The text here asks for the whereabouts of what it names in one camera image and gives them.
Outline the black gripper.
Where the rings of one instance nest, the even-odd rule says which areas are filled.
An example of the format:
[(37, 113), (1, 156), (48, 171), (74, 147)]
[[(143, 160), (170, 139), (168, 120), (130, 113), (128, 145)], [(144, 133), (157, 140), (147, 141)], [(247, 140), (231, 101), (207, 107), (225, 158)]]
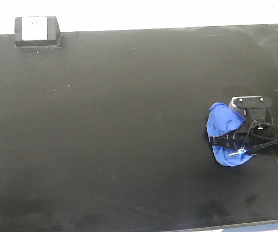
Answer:
[(228, 156), (252, 156), (254, 155), (253, 146), (276, 140), (265, 134), (256, 134), (257, 131), (266, 132), (268, 128), (270, 128), (270, 126), (261, 125), (257, 122), (252, 122), (249, 125), (244, 123), (238, 129), (230, 130), (221, 135), (210, 136), (209, 143), (211, 146), (219, 146), (225, 151), (228, 151)]

